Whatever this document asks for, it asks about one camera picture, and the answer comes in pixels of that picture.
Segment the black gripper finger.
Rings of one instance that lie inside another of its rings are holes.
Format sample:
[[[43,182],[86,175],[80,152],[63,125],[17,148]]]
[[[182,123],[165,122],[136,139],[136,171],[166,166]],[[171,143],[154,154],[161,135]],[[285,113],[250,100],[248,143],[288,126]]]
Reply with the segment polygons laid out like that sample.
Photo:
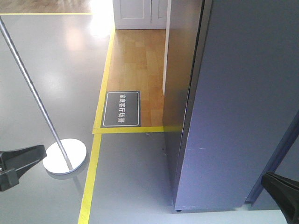
[[[288,224],[299,223],[299,182],[267,172],[261,184],[279,206]]]

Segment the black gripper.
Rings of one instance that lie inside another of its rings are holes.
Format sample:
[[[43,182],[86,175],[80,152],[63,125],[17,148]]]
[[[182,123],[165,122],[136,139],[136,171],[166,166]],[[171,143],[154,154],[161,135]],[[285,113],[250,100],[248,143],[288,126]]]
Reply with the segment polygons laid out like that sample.
[[[44,145],[0,152],[0,190],[6,191],[19,184],[19,179],[30,168],[46,157]]]

